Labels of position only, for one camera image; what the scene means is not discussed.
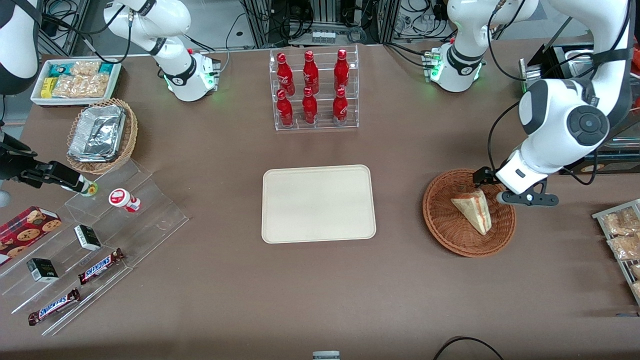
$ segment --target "red bottle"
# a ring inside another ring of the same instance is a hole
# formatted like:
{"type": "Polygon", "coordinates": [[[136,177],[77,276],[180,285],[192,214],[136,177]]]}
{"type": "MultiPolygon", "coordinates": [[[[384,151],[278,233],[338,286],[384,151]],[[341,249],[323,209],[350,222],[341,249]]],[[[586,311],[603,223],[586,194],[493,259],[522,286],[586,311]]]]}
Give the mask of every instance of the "red bottle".
{"type": "Polygon", "coordinates": [[[276,95],[278,96],[276,107],[278,108],[278,115],[280,116],[282,126],[292,127],[293,108],[291,107],[291,102],[289,102],[289,100],[287,99],[287,93],[285,93],[285,91],[282,89],[278,89],[276,95]]]}
{"type": "Polygon", "coordinates": [[[347,106],[349,103],[344,97],[344,88],[339,88],[335,92],[333,100],[333,123],[336,126],[343,126],[347,122],[347,106]]]}
{"type": "Polygon", "coordinates": [[[314,61],[314,52],[305,51],[305,68],[302,69],[305,76],[305,86],[309,86],[314,94],[320,91],[320,78],[318,75],[318,65],[314,61]]]}
{"type": "Polygon", "coordinates": [[[347,51],[338,50],[338,61],[333,68],[333,87],[336,91],[340,87],[347,88],[349,85],[349,64],[347,63],[347,51]]]}
{"type": "Polygon", "coordinates": [[[302,99],[302,108],[305,110],[305,122],[314,125],[318,118],[318,103],[314,92],[309,86],[305,88],[305,98],[302,99]]]}
{"type": "Polygon", "coordinates": [[[278,59],[278,82],[280,88],[287,92],[287,96],[293,96],[296,93],[296,86],[293,85],[293,71],[287,63],[287,57],[284,53],[279,53],[278,59]]]}

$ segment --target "brown wicker basket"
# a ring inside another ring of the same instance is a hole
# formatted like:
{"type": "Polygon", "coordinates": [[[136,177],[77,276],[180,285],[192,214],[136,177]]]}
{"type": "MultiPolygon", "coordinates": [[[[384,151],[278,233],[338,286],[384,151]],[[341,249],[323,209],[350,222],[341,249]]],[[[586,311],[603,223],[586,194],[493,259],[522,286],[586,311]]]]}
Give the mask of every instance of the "brown wicker basket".
{"type": "MultiPolygon", "coordinates": [[[[133,148],[136,146],[136,136],[138,135],[138,120],[136,114],[133,113],[129,105],[120,99],[109,99],[95,104],[89,105],[89,107],[97,108],[99,106],[119,105],[123,107],[127,112],[127,118],[125,119],[124,130],[122,131],[122,139],[120,141],[120,150],[118,157],[110,163],[81,163],[80,161],[73,160],[67,155],[67,161],[71,164],[71,167],[80,172],[89,172],[91,174],[102,175],[112,168],[119,167],[129,160],[133,148]]],[[[76,126],[80,120],[80,114],[76,116],[76,121],[71,125],[71,131],[67,136],[67,146],[71,146],[71,140],[76,133],[76,126]]]]}
{"type": "Polygon", "coordinates": [[[516,211],[511,205],[501,204],[496,195],[504,191],[502,185],[483,185],[492,228],[480,234],[451,202],[457,194],[473,192],[471,169],[456,169],[437,176],[424,193],[422,214],[431,234],[444,247],[470,258],[490,256],[502,250],[516,229],[516,211]]]}

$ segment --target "red cookie box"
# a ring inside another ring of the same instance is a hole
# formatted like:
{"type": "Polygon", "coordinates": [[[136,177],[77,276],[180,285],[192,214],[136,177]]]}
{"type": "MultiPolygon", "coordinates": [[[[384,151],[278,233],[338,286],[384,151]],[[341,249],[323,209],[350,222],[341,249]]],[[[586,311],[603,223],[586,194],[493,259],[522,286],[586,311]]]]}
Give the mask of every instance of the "red cookie box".
{"type": "Polygon", "coordinates": [[[31,206],[0,226],[0,266],[61,224],[58,214],[31,206]]]}

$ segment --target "acrylic display rack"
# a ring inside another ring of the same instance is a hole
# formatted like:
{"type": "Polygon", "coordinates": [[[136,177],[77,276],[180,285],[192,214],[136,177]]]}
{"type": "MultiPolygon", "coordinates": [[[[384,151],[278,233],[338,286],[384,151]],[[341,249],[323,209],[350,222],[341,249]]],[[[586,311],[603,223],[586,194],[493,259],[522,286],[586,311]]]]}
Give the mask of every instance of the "acrylic display rack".
{"type": "Polygon", "coordinates": [[[75,195],[56,211],[63,222],[56,232],[0,267],[3,302],[12,309],[12,314],[24,318],[25,327],[30,313],[78,288],[80,302],[64,307],[35,326],[43,336],[55,335],[188,221],[156,186],[151,173],[133,160],[100,176],[96,183],[99,189],[93,197],[75,195]],[[125,188],[139,198],[141,209],[129,213],[111,206],[108,197],[116,188],[125,188]],[[100,250],[92,252],[80,246],[74,232],[78,224],[95,230],[102,243],[100,250]],[[119,247],[126,258],[80,285],[79,274],[119,247]],[[35,282],[26,265],[31,258],[50,259],[60,278],[49,284],[35,282]]]}
{"type": "Polygon", "coordinates": [[[295,130],[327,130],[327,129],[344,129],[358,127],[360,124],[359,101],[360,92],[358,89],[358,47],[342,46],[342,47],[313,47],[314,58],[318,66],[320,91],[315,95],[318,103],[318,119],[314,125],[305,122],[304,112],[302,109],[302,99],[304,98],[303,89],[305,81],[302,69],[305,66],[305,51],[308,49],[278,49],[271,50],[269,54],[269,77],[271,79],[271,100],[273,102],[273,118],[276,130],[295,131],[295,130]],[[349,63],[349,85],[346,87],[345,98],[349,105],[347,107],[347,120],[343,126],[336,126],[333,123],[333,100],[335,99],[335,88],[333,87],[333,68],[338,57],[338,50],[345,49],[347,51],[347,62],[349,63]],[[278,108],[276,102],[276,91],[280,88],[278,82],[278,62],[276,55],[284,53],[287,55],[287,63],[293,71],[293,83],[296,87],[296,93],[289,97],[293,107],[293,126],[284,127],[278,116],[278,108]]]}
{"type": "MultiPolygon", "coordinates": [[[[602,221],[604,215],[606,214],[610,214],[610,213],[615,213],[617,211],[626,209],[631,207],[634,212],[636,213],[636,216],[638,218],[640,218],[640,209],[638,208],[640,206],[640,199],[638,200],[634,200],[634,201],[630,201],[630,202],[626,202],[622,205],[616,206],[614,208],[611,209],[607,209],[605,211],[601,211],[599,213],[595,213],[593,214],[591,217],[598,220],[598,224],[600,224],[600,227],[602,228],[602,232],[605,234],[605,236],[607,237],[607,240],[611,240],[614,237],[616,237],[616,235],[612,235],[609,230],[607,230],[607,227],[605,226],[604,222],[602,221]]],[[[631,284],[633,284],[634,282],[638,281],[638,279],[636,279],[636,277],[634,276],[633,272],[631,271],[631,266],[640,263],[639,260],[620,260],[618,259],[618,257],[614,254],[614,258],[616,258],[616,261],[618,262],[620,269],[622,269],[622,274],[625,276],[625,279],[627,280],[627,283],[629,285],[629,288],[631,288],[631,284]]],[[[634,298],[636,299],[636,303],[638,304],[638,306],[640,306],[640,297],[638,296],[638,294],[636,294],[635,291],[633,291],[633,289],[631,288],[631,293],[634,295],[634,298]]]]}

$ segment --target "brown table surface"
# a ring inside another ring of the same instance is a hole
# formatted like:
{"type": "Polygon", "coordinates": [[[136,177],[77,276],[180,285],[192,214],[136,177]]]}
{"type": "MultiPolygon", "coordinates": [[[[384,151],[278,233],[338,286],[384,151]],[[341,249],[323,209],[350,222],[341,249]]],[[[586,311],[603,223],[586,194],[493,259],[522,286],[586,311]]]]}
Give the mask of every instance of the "brown table surface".
{"type": "MultiPolygon", "coordinates": [[[[516,74],[540,44],[495,50],[516,74]]],[[[0,358],[310,359],[336,349],[345,360],[430,359],[469,335],[506,359],[637,359],[640,319],[614,317],[635,311],[634,299],[590,215],[640,197],[640,176],[598,176],[588,188],[553,176],[559,206],[518,207],[503,251],[457,256],[430,235],[422,195],[443,171],[488,164],[489,127],[520,85],[487,56],[477,83],[450,94],[382,46],[359,51],[361,126],[338,133],[276,133],[268,51],[233,53],[219,92],[194,103],[167,91],[152,58],[127,59],[117,96],[140,123],[133,158],[193,218],[56,336],[41,337],[0,302],[0,358]],[[374,238],[262,241],[265,171],[348,164],[371,170],[374,238]]],[[[22,140],[40,160],[65,161],[77,112],[34,106],[22,140]]],[[[514,111],[495,132],[495,158],[523,139],[514,111]]],[[[70,197],[53,185],[4,189],[13,202],[0,222],[70,197]]],[[[492,358],[467,353],[459,358],[492,358]]]]}

